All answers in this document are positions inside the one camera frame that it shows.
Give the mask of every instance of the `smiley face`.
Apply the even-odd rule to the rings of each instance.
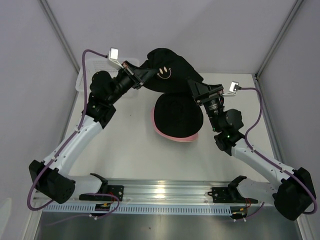
[[[161,79],[168,79],[171,77],[171,68],[167,69],[165,66],[162,68],[159,68],[159,72],[157,73],[157,76]]]

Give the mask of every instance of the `black hat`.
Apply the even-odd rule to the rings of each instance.
[[[141,67],[157,69],[158,73],[143,86],[160,93],[189,92],[188,80],[202,82],[204,79],[182,57],[167,48],[157,48],[147,55]]]
[[[189,94],[165,93],[156,101],[154,123],[164,135],[188,138],[201,129],[204,116]]]

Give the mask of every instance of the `white wall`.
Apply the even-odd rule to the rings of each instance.
[[[295,0],[48,0],[71,48],[142,63],[170,48],[200,73],[256,73]]]
[[[30,213],[28,166],[57,146],[76,74],[37,1],[2,1],[0,23],[0,203],[12,198],[1,240],[19,240]]]
[[[261,78],[285,161],[304,167],[320,196],[320,1],[307,0]],[[309,216],[320,239],[320,211]]]

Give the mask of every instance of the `robotic arm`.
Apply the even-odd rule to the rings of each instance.
[[[118,69],[115,78],[106,71],[97,72],[92,77],[91,93],[80,126],[77,125],[75,131],[42,162],[34,160],[29,166],[35,188],[59,204],[65,203],[72,195],[80,195],[80,200],[106,200],[86,194],[108,193],[108,181],[103,177],[97,174],[69,176],[69,171],[82,150],[111,120],[116,111],[114,103],[130,88],[141,88],[158,71],[137,67],[127,61],[120,64],[117,58],[118,50],[111,48],[108,62]],[[235,109],[224,111],[224,88],[221,84],[208,85],[192,80],[188,84],[196,103],[204,106],[213,131],[219,133],[214,137],[218,148],[247,163],[269,181],[256,182],[239,176],[228,185],[228,194],[232,198],[252,198],[274,204],[290,220],[295,220],[315,202],[306,192],[307,189],[316,198],[308,171],[303,168],[294,170],[248,145],[246,136],[239,132],[244,126],[241,112]],[[233,83],[230,91],[236,93],[238,89],[237,83]]]

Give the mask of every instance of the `pink rim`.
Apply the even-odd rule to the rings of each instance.
[[[199,134],[193,134],[192,136],[188,136],[188,137],[173,137],[173,136],[169,136],[169,135],[165,135],[164,133],[162,133],[156,126],[155,123],[155,108],[153,107],[151,109],[151,121],[152,121],[152,125],[154,130],[161,135],[162,137],[165,137],[166,139],[170,139],[172,141],[176,141],[176,142],[181,142],[181,143],[188,143],[188,142],[193,142],[195,140],[198,139]]]

